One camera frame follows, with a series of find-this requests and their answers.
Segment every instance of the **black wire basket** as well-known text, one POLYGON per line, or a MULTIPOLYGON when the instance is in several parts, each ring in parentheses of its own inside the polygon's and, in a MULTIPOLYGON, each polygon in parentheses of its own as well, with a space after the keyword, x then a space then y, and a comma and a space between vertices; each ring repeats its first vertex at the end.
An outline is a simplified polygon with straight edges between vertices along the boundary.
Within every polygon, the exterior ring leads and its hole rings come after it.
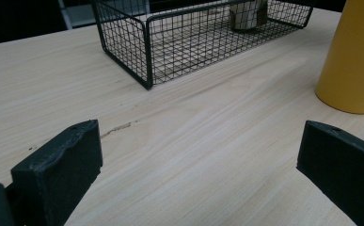
POLYGON ((315 0, 92 0, 104 51, 144 88, 308 24, 315 0))

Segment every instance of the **yellow container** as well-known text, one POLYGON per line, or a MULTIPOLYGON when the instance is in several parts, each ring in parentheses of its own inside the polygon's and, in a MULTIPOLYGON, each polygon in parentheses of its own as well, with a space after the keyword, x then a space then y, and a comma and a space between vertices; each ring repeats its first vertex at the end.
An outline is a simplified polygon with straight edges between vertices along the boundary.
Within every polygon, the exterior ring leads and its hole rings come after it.
POLYGON ((364 114, 364 0, 347 0, 316 95, 338 110, 364 114))

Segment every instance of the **wire basket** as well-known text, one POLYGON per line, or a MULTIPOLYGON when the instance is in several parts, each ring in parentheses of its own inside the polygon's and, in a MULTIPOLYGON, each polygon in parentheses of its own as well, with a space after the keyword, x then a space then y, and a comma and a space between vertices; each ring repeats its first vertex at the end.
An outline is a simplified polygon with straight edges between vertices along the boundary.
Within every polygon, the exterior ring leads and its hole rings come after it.
POLYGON ((315 3, 268 0, 264 22, 236 29, 252 21, 239 13, 261 10, 244 8, 254 1, 92 0, 92 7, 104 51, 150 89, 305 27, 315 3))

